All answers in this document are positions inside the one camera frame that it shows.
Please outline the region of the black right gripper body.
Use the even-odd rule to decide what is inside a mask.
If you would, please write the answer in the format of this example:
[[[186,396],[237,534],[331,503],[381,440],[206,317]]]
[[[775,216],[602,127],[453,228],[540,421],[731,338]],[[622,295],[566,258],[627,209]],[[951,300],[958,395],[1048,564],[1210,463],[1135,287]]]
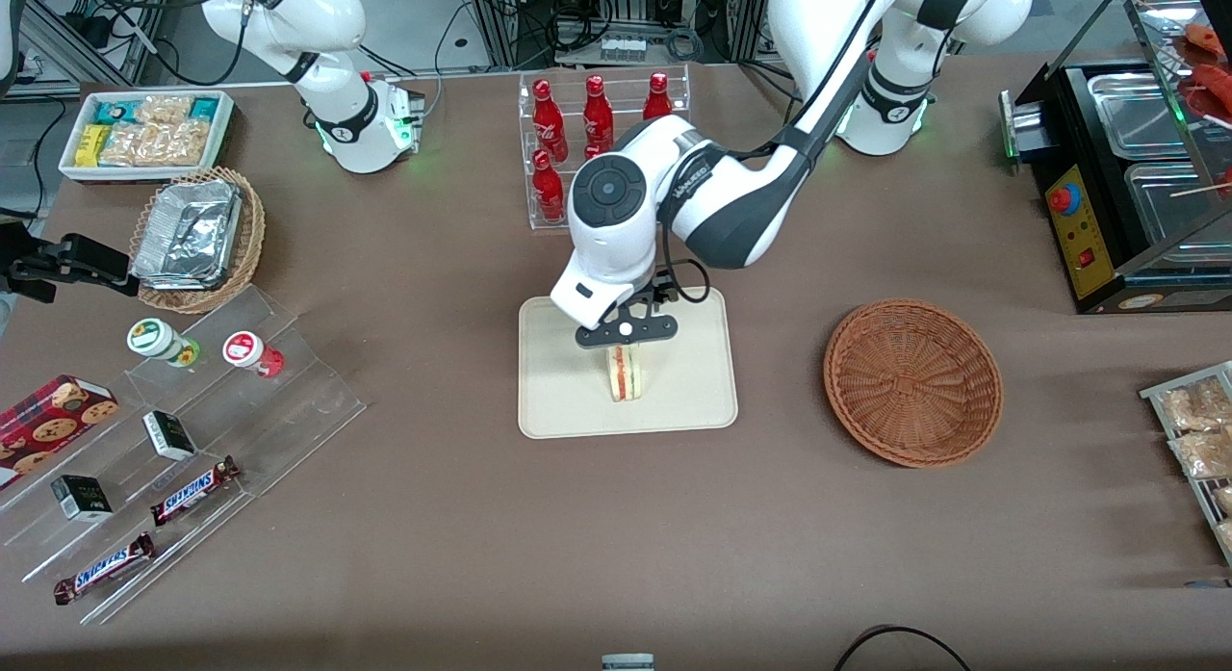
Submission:
[[[64,243],[31,236],[23,223],[1,224],[1,291],[51,303],[62,273]]]

